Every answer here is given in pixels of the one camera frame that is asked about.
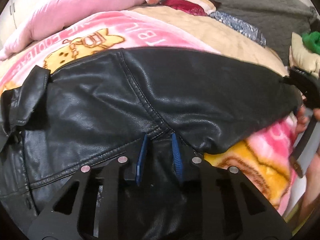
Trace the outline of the person's right hand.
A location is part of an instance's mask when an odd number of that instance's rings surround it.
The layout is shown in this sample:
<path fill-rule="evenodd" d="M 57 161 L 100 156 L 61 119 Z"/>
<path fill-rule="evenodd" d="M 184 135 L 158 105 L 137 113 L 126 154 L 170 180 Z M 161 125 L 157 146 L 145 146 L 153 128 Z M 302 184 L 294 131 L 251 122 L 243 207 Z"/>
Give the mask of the person's right hand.
<path fill-rule="evenodd" d="M 300 207 L 299 222 L 306 220 L 319 198 L 319 109 L 310 110 L 305 116 L 302 106 L 296 113 L 298 143 L 293 150 L 293 167 L 299 177 L 306 176 L 306 191 Z"/>

